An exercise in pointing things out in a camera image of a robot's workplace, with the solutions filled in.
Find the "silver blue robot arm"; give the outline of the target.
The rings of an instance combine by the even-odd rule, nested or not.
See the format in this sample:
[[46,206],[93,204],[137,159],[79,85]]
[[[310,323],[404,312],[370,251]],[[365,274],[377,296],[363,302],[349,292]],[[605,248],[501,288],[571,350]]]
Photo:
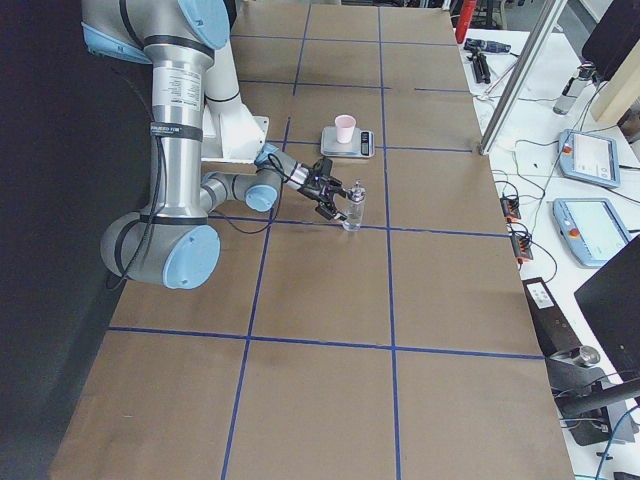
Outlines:
[[330,159],[300,163],[269,144],[268,121],[243,103],[230,44],[232,1],[86,1],[90,52],[148,65],[151,183],[148,204],[114,221],[101,240],[106,267],[169,289],[205,283],[221,243],[210,214],[228,201],[266,212],[289,186],[344,221]]

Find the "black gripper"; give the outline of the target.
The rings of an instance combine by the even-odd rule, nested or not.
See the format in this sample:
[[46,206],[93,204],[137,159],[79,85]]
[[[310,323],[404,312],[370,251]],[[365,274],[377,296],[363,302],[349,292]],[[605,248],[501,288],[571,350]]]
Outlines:
[[338,179],[332,176],[310,174],[298,188],[298,192],[318,203],[315,211],[323,218],[338,222],[344,222],[347,219],[347,216],[335,206],[334,196],[350,197],[351,189],[340,185]]

